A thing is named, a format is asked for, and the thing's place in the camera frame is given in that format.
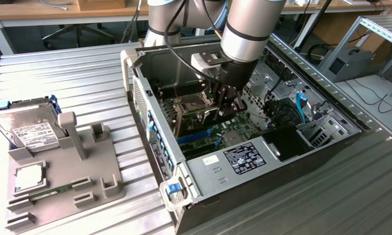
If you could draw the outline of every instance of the hard drive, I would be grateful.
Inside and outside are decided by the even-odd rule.
[[[26,147],[30,152],[60,146],[66,131],[57,125],[57,99],[0,101],[0,131],[13,148]]]

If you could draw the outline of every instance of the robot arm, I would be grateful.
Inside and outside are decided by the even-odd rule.
[[[149,31],[145,46],[165,44],[164,31],[180,9],[168,31],[170,44],[180,42],[180,26],[209,27],[201,1],[205,1],[209,16],[216,19],[216,23],[225,22],[228,1],[188,0],[185,3],[182,1],[148,1]],[[214,118],[217,115],[228,116],[246,109],[241,101],[241,91],[252,76],[284,3],[284,0],[233,0],[221,38],[221,50],[192,55],[192,67],[208,76],[214,76],[217,80],[202,84],[209,88],[218,106]]]
[[[180,27],[210,28],[210,22],[202,9],[202,0],[189,0],[168,31],[168,41],[180,43]],[[148,0],[149,30],[145,36],[145,47],[165,45],[164,31],[182,0]],[[225,23],[228,0],[206,0],[208,14],[216,27]]]

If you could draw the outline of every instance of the warning label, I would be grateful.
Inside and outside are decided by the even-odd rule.
[[[224,155],[230,163],[233,171],[238,175],[265,164],[265,161],[250,142],[224,151]]]
[[[28,149],[58,142],[57,136],[48,122],[24,126],[12,130]]]

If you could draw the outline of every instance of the office chair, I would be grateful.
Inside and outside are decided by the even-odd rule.
[[[77,38],[77,47],[81,47],[80,36],[81,36],[81,31],[82,30],[88,31],[88,32],[90,32],[93,34],[101,35],[102,37],[110,39],[110,43],[114,43],[113,35],[102,32],[102,31],[100,31],[97,29],[93,29],[93,28],[88,27],[89,24],[90,23],[76,23],[76,24],[72,24],[70,26],[66,26],[66,27],[65,27],[64,24],[58,25],[60,30],[41,38],[44,46],[48,49],[50,49],[53,47],[53,44],[52,44],[52,42],[49,42],[49,39],[56,38],[57,36],[60,36],[61,34],[64,34],[66,32],[74,31],[76,32],[76,38]],[[102,28],[101,23],[97,23],[97,28],[98,29]]]

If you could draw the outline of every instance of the sticker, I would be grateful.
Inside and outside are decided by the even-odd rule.
[[[57,143],[58,139],[48,122],[12,130],[28,149]]]
[[[241,175],[265,164],[253,144],[249,142],[233,149],[224,151],[233,171]]]
[[[36,201],[36,200],[38,200],[38,199],[41,199],[41,198],[44,198],[44,197],[49,197],[49,196],[52,196],[52,195],[54,195],[54,194],[57,194],[57,193],[58,193],[57,191],[53,191],[53,192],[50,192],[50,193],[45,193],[45,194],[42,194],[42,195],[40,195],[40,196],[37,196],[37,197],[30,198],[30,201]]]
[[[173,172],[172,162],[170,162],[170,160],[168,160],[168,164],[170,164],[170,165],[166,165],[166,159],[164,158],[162,152],[158,149],[157,142],[153,142],[149,145],[150,145],[152,153],[153,153],[154,158],[156,158],[156,163],[158,165],[161,176],[162,176],[164,180],[169,180],[170,179],[169,171]]]
[[[217,159],[216,155],[212,155],[210,157],[206,157],[202,159],[204,165],[210,165],[213,163],[217,163],[220,160]]]

